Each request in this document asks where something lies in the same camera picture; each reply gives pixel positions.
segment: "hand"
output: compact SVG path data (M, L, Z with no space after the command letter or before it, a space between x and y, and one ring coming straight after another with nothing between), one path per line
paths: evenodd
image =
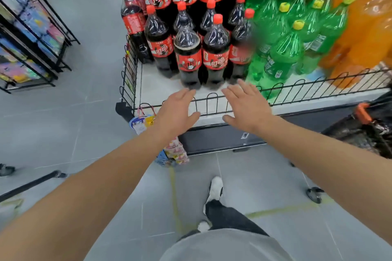
M223 121L244 132L256 134L258 128L274 117L267 100L255 85L238 80L238 85L222 89L233 108L234 116L224 115Z
M164 102L156 115L153 127L175 139L191 128L200 117L199 112L188 116L189 104L196 94L196 90L184 88L173 93Z

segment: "forearm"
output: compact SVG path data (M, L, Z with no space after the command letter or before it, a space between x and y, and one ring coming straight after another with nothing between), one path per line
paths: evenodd
M68 178L2 232L2 257L83 260L169 141L151 127Z
M278 116L260 127L257 134L350 214L392 244L390 160L298 127Z

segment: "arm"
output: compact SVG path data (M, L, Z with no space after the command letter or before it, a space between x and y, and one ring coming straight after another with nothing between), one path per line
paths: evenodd
M158 153L198 120L200 113L188 117L195 93L170 95L153 126L68 178L6 227L2 259L82 261Z
M223 120L264 139L392 244L392 161L274 116L254 85L239 85L222 90L235 116Z

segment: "white sneaker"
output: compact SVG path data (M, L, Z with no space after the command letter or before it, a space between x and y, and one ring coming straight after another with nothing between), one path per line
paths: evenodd
M197 230L199 230L200 232L206 232L209 229L210 229L210 225L208 224L207 221L201 221L197 226Z
M208 190L208 198L203 206L203 214L205 214L205 205L211 200L220 200L223 194L223 181L220 176L216 176L212 179L210 189Z

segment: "gray shirt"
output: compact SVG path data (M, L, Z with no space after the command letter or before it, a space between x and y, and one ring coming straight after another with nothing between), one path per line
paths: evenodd
M169 248L160 261L293 261L276 239L237 229L197 233Z

